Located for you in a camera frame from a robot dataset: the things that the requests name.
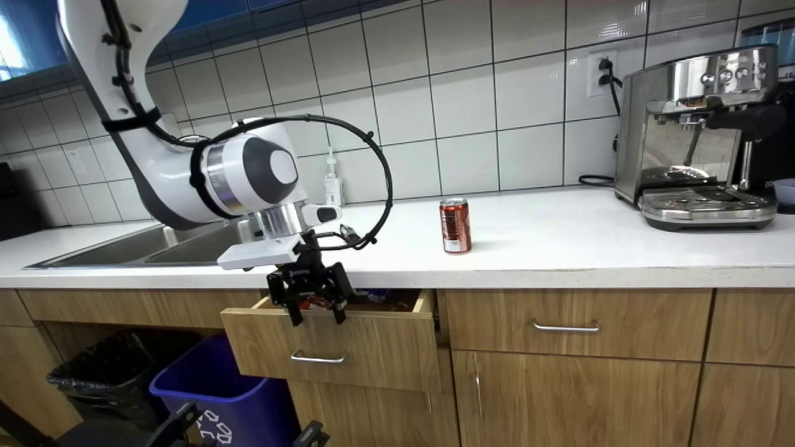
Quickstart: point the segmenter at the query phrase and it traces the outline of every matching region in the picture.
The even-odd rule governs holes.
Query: sink
[[[174,230],[169,227],[143,229],[123,238],[55,257],[30,269],[153,269],[153,265],[215,265],[215,259],[240,244],[236,224]]]

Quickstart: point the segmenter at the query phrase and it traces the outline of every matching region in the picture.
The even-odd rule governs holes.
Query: electrical outlet
[[[599,63],[600,59],[611,59],[613,63],[613,73],[618,69],[618,53],[593,53],[593,54],[589,54],[589,59],[586,59],[586,98],[589,99],[606,99],[606,98],[611,98],[611,88],[606,88],[606,85],[599,85],[599,78],[603,75],[600,69],[599,69]]]

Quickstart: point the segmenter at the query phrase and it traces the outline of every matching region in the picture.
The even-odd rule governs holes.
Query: kitchen counter
[[[379,207],[342,209],[359,234]],[[760,230],[659,230],[611,188],[468,199],[473,250],[439,248],[436,201],[405,201],[364,250],[342,262],[354,289],[793,289],[795,216]],[[266,274],[196,269],[50,269],[30,263],[153,224],[57,229],[0,244],[0,289],[266,289]]]

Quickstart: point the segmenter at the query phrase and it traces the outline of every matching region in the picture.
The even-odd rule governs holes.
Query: soda can
[[[446,253],[471,250],[467,199],[441,199],[439,219],[441,219],[441,248]]]

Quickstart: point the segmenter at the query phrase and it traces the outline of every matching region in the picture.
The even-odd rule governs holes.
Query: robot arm
[[[204,142],[175,140],[159,126],[143,69],[157,42],[179,22],[187,0],[59,0],[57,8],[64,50],[80,68],[149,214],[174,229],[271,214],[266,222],[285,229],[283,222],[291,230],[230,247],[219,263],[223,269],[276,263],[276,274],[267,275],[271,298],[285,303],[293,322],[301,322],[306,298],[321,300],[342,321],[353,289],[341,263],[331,269],[321,263],[321,250],[374,244],[389,214],[391,176],[372,134],[333,116],[306,115],[245,122]],[[333,222],[336,212],[306,203],[280,122],[342,126],[379,158],[386,201],[364,235],[344,227],[341,234],[313,230]],[[321,247],[323,235],[337,235],[342,247]]]

